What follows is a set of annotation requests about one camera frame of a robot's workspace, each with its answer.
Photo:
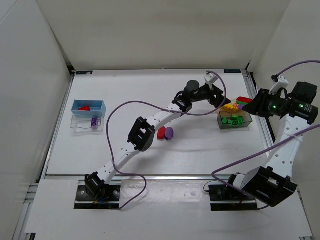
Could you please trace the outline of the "red green rounded lego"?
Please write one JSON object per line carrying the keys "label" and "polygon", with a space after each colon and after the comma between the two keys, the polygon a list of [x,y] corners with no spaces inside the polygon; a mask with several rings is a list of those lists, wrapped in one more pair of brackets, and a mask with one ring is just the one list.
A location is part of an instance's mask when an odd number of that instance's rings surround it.
{"label": "red green rounded lego", "polygon": [[249,103],[251,103],[253,100],[251,98],[247,98],[247,97],[243,97],[243,96],[240,96],[236,99],[236,103],[238,105],[247,105]]}

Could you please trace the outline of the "yellow black striped lego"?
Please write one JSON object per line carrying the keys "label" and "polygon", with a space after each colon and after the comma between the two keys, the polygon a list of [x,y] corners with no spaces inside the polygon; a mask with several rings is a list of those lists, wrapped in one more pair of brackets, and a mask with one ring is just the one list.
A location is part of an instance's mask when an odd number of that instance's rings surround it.
{"label": "yellow black striped lego", "polygon": [[226,104],[226,105],[222,106],[219,110],[223,111],[223,112],[233,113],[232,106],[233,106],[232,104]]}

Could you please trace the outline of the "small green lego brick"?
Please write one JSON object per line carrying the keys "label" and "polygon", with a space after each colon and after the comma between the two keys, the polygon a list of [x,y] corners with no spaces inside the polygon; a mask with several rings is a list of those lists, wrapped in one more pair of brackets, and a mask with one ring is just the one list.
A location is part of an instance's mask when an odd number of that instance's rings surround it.
{"label": "small green lego brick", "polygon": [[223,117],[221,119],[221,121],[222,121],[223,124],[228,124],[229,123],[229,119],[227,117]]}

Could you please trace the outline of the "green stepped lego block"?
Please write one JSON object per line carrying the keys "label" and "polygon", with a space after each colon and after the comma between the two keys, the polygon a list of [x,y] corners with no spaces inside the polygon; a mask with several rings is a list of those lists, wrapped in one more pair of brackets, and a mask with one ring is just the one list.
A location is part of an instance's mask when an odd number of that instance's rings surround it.
{"label": "green stepped lego block", "polygon": [[241,115],[233,115],[230,120],[237,120],[238,121],[238,125],[242,125],[245,123],[244,117]]}

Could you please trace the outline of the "red rounded lego brick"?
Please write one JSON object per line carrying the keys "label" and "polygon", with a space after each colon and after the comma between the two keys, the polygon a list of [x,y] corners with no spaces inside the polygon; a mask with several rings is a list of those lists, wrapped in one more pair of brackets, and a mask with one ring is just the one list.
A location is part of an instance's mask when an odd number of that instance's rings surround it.
{"label": "red rounded lego brick", "polygon": [[90,111],[91,108],[88,105],[82,106],[78,109],[79,111]]}

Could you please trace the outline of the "yellow orange printed lego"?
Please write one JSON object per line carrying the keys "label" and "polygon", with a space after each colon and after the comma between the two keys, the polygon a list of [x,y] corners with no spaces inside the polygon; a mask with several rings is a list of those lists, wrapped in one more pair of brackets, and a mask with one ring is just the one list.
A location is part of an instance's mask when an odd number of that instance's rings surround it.
{"label": "yellow orange printed lego", "polygon": [[239,109],[238,104],[237,104],[237,103],[234,103],[234,104],[232,105],[231,110],[232,110],[232,112],[234,112],[234,113],[237,112],[237,111],[239,111],[240,109]]}

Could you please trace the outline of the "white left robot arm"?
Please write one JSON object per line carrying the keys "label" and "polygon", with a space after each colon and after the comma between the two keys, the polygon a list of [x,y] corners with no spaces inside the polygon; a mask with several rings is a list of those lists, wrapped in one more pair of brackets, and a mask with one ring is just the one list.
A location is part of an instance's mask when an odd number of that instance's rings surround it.
{"label": "white left robot arm", "polygon": [[[156,132],[169,122],[182,116],[210,115],[216,112],[218,108],[229,103],[226,85],[222,83],[222,86],[223,90],[215,86],[211,80],[203,86],[200,86],[196,80],[190,80],[184,90],[179,92],[166,108],[161,108],[143,101],[129,101],[121,104],[121,107],[128,104],[148,105],[160,110],[160,112],[147,118],[138,117],[135,120],[128,134],[126,144],[118,155],[114,154],[109,136],[108,124],[115,111],[111,112],[106,122],[106,137],[111,153],[111,163],[85,176],[84,183],[86,193],[95,201],[108,197],[109,183],[116,174],[129,177],[137,176],[145,179],[141,174],[122,172],[121,169],[133,157],[141,152],[147,151],[153,144]],[[208,101],[215,109],[208,113],[189,113],[193,107],[193,103],[201,101]]]}

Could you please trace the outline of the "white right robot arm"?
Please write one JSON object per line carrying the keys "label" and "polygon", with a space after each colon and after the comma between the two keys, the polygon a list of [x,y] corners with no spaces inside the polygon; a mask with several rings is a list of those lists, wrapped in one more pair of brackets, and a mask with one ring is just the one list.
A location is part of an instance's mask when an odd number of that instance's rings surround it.
{"label": "white right robot arm", "polygon": [[275,141],[264,166],[246,174],[236,173],[229,178],[229,184],[265,203],[275,207],[297,189],[292,182],[293,164],[303,141],[298,135],[308,129],[316,120],[319,109],[312,104],[318,87],[307,82],[298,82],[285,98],[282,88],[277,91],[260,89],[256,97],[243,109],[259,117],[280,117],[280,126]]}

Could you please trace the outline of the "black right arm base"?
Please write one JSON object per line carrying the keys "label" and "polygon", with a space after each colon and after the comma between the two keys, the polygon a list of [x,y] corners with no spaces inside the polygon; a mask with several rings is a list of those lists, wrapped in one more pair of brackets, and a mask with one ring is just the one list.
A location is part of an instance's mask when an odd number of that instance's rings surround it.
{"label": "black right arm base", "polygon": [[254,197],[245,195],[224,184],[207,182],[203,191],[209,194],[210,209],[212,212],[254,211],[258,209]]}

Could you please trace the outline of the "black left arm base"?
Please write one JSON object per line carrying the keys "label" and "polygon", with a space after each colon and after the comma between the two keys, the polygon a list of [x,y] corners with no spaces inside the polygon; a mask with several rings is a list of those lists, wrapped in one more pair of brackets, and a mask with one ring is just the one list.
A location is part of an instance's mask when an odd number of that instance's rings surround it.
{"label": "black left arm base", "polygon": [[117,210],[120,206],[121,185],[112,184],[106,187],[97,196],[92,197],[84,182],[80,182],[74,200],[74,209],[77,210]]}

